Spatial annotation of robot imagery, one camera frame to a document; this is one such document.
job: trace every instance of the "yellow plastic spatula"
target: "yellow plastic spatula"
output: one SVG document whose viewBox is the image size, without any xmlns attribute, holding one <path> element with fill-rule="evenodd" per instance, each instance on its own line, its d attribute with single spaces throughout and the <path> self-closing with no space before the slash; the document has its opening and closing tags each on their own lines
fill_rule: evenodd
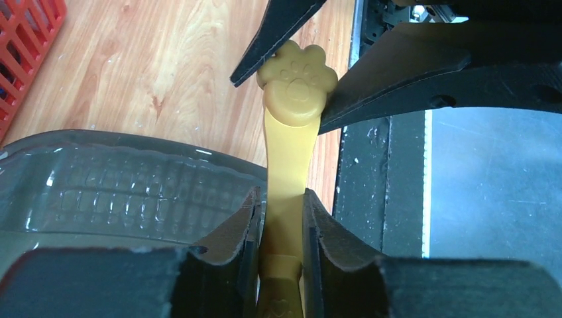
<svg viewBox="0 0 562 318">
<path fill-rule="evenodd" d="M 337 74 L 319 46 L 288 41 L 258 70 L 264 90 L 267 207 L 260 245 L 258 317 L 303 317 L 302 204 L 327 94 Z"/>
</svg>

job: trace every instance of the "wooden tabletop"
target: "wooden tabletop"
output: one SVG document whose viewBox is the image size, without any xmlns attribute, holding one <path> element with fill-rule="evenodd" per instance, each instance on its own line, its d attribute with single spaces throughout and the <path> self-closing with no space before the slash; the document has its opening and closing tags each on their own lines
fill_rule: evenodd
<svg viewBox="0 0 562 318">
<path fill-rule="evenodd" d="M 266 0 L 67 0 L 65 25 L 3 144 L 57 129 L 185 142 L 266 165 L 261 90 L 229 82 Z M 330 0 L 293 39 L 347 71 L 354 1 Z M 331 210 L 339 131 L 318 138 L 309 187 Z"/>
</svg>

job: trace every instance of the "red basket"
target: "red basket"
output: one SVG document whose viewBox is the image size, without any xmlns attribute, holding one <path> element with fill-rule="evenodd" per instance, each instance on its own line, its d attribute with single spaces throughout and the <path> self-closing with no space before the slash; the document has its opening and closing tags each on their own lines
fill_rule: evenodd
<svg viewBox="0 0 562 318">
<path fill-rule="evenodd" d="M 0 0 L 0 141 L 64 17 L 64 0 Z"/>
</svg>

